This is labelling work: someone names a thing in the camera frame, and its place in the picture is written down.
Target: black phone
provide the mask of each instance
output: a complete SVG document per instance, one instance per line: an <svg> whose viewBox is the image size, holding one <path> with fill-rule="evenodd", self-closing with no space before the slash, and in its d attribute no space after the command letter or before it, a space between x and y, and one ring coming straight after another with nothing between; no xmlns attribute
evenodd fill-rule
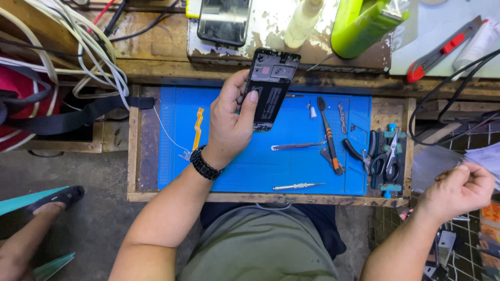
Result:
<svg viewBox="0 0 500 281"><path fill-rule="evenodd" d="M198 37L241 47L247 40L252 0L202 0Z"/></svg>
<svg viewBox="0 0 500 281"><path fill-rule="evenodd" d="M255 50L244 94L258 93L254 131L271 130L300 63L298 53L267 48Z"/></svg>

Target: pliers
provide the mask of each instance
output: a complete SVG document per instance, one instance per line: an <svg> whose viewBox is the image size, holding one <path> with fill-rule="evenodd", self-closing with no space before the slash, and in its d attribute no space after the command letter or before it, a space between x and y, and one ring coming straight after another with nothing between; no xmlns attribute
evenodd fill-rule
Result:
<svg viewBox="0 0 500 281"><path fill-rule="evenodd" d="M358 159L359 161L363 162L364 168L366 169L368 175L371 175L370 168L372 166L372 159L375 153L375 147L377 146L376 138L377 138L377 133L374 130L371 130L370 142L368 144L368 152L366 153L366 157L365 157L365 151L366 151L365 149L361 151L363 153L363 155L361 155L354 149L351 142L347 138L343 140L343 144L345 146L345 149L347 149L347 152L349 152L349 154L355 159Z"/></svg>

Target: yellow flex cable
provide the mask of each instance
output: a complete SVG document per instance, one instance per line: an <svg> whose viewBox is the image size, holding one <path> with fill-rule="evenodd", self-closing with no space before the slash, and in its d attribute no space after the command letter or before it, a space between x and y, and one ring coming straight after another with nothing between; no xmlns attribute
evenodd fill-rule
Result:
<svg viewBox="0 0 500 281"><path fill-rule="evenodd" d="M200 143L200 136L202 135L202 129L200 129L200 125L202 124L203 121L203 111L204 111L203 108L198 107L198 113L196 114L196 116L198 116L198 119L196 120L196 124L194 125L194 130L196 131L196 135L194 136L192 151L195 151L195 149L198 148L198 144Z"/></svg>

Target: concrete floor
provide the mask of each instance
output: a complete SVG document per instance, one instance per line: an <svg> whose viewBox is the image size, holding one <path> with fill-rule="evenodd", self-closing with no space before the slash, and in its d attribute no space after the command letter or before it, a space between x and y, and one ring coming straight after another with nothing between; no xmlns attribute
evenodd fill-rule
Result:
<svg viewBox="0 0 500 281"><path fill-rule="evenodd" d="M52 281L107 280L120 244L145 203L127 202L127 152L65 153L40 158L26 151L0 154L0 201L67 185L82 185L86 195L66 211L45 238L33 266L76 252L74 260ZM339 206L337 227L347 252L337 256L339 280L358 280L370 253L368 236L372 207ZM21 228L29 216L22 210L0 216L0 239ZM189 258L201 225L180 245L177 270Z"/></svg>

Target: red box cutter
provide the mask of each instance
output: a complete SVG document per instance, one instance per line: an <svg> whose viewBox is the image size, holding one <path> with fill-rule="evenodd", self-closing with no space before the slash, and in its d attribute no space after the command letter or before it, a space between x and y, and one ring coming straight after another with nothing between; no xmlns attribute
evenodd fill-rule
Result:
<svg viewBox="0 0 500 281"><path fill-rule="evenodd" d="M482 24L481 16L478 15L475 19L462 26L441 45L417 59L408 69L408 74L406 75L408 83L413 83L424 77L434 66L444 60L449 53L460 46L465 40L474 36Z"/></svg>

